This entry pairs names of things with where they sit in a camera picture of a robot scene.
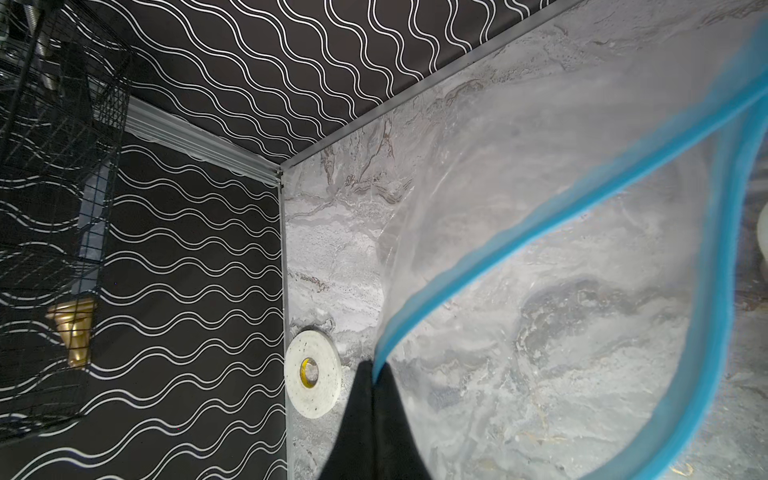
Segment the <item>clear plastic bag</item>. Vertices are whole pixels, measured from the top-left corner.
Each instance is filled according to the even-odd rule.
[[[631,441],[590,478],[653,478],[690,437],[732,303],[723,179],[762,135],[739,117],[766,91],[768,28],[737,55],[753,25],[453,104],[379,238],[376,365],[389,357],[436,478],[573,478]]]

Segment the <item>black wavy patterned panel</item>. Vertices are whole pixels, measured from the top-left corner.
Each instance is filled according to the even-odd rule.
[[[85,417],[0,478],[285,478],[276,189],[128,134],[115,188]]]
[[[281,163],[554,0],[90,0],[134,94]]]

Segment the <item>metal basket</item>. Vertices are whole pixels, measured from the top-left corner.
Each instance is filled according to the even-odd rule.
[[[81,414],[132,57],[80,0],[0,0],[0,442]]]

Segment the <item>white tape roll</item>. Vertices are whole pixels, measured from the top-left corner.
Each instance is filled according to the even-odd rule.
[[[291,403],[308,419],[325,415],[339,399],[341,359],[330,339],[320,332],[306,330],[296,335],[286,352],[284,375]]]

